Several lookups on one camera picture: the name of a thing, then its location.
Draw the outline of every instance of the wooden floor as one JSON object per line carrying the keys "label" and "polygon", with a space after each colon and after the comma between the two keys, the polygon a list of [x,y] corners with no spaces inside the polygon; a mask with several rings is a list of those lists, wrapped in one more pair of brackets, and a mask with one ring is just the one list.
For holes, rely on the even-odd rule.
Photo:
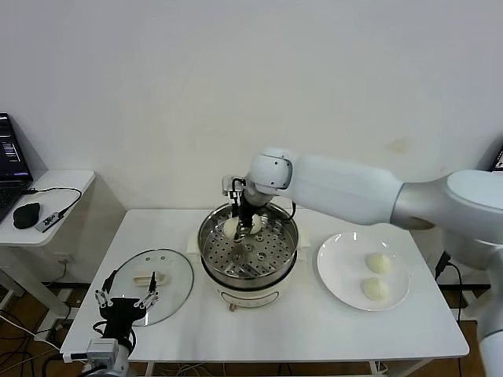
{"label": "wooden floor", "polygon": [[[73,306],[78,306],[79,300],[82,300],[85,295],[85,290],[74,290],[70,297],[70,303]],[[448,303],[454,307],[457,305],[457,294],[444,294]],[[42,321],[46,313],[46,309],[38,303],[32,296],[25,294],[22,298],[15,298],[11,301],[8,308],[8,313],[16,316],[24,327],[34,330]],[[463,377],[483,377],[483,368],[479,355],[479,348],[476,341],[476,325],[475,322],[464,322],[461,326],[464,336],[470,345],[471,353],[461,359]],[[62,343],[66,336],[65,328],[55,332],[54,340]],[[0,319],[0,376],[5,377],[31,377],[42,376],[42,365],[46,358],[50,355],[57,354],[56,350],[52,350],[50,346],[43,342],[34,342],[32,339],[23,339],[24,333],[14,326]],[[23,374],[21,375],[21,366],[17,365],[22,360],[22,355],[9,355],[9,352],[29,352],[32,356],[45,353],[33,360],[34,372],[32,374],[30,362],[24,364]],[[47,377],[73,377],[77,376],[82,369],[82,364],[72,363],[64,364],[62,361],[53,361],[49,363],[47,368]],[[137,363],[130,366],[139,375],[145,373],[146,364]],[[176,375],[179,369],[177,364],[157,364],[154,370],[156,375]],[[204,364],[203,368],[198,368],[196,372],[191,369],[186,372],[186,375],[201,376],[224,375],[222,364]],[[353,375],[367,374],[369,367],[367,363],[290,363],[290,364],[226,364],[225,373],[227,376],[249,376],[249,375]],[[414,372],[411,377],[457,377],[457,359],[436,360],[427,364],[417,372]]]}

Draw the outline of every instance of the black mouse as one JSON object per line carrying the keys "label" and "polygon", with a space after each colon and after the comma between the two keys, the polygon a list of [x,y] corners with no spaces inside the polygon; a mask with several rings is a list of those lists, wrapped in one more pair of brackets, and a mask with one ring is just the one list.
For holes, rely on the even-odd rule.
{"label": "black mouse", "polygon": [[18,229],[26,229],[39,221],[39,203],[29,203],[17,208],[14,213],[14,226]]}

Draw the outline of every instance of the stainless steel steamer basket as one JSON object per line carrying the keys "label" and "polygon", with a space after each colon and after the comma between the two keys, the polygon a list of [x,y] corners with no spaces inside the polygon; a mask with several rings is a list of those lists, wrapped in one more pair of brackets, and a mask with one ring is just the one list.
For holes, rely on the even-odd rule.
{"label": "stainless steel steamer basket", "polygon": [[257,215],[262,229],[241,243],[224,236],[224,222],[232,216],[228,204],[211,212],[199,228],[197,244],[203,266],[224,287],[258,291],[281,281],[295,264],[299,231],[289,214],[268,203]]}

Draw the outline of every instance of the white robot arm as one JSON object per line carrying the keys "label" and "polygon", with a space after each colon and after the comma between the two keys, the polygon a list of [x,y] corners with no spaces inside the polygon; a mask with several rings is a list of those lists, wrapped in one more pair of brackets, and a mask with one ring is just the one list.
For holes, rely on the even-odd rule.
{"label": "white robot arm", "polygon": [[273,196],[287,197],[300,206],[359,225],[442,227],[449,254],[472,268],[486,269],[490,275],[496,299],[479,321],[479,339],[487,376],[501,374],[502,176],[463,170],[436,181],[403,183],[387,170],[267,149],[253,158],[243,197],[247,205],[260,207]]}

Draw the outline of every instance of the steamed bun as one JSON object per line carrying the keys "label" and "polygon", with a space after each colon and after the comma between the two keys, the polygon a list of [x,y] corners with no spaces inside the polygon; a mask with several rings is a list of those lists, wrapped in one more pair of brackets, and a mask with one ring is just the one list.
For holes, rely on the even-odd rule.
{"label": "steamed bun", "polygon": [[363,280],[362,291],[373,301],[383,301],[390,295],[390,288],[378,277]]}
{"label": "steamed bun", "polygon": [[367,267],[375,273],[389,273],[392,262],[390,257],[382,253],[372,253],[365,259]]}
{"label": "steamed bun", "polygon": [[[223,234],[228,240],[233,240],[236,235],[237,222],[239,218],[229,218],[223,224]],[[257,214],[253,215],[250,234],[256,234],[262,229],[262,219]]]}

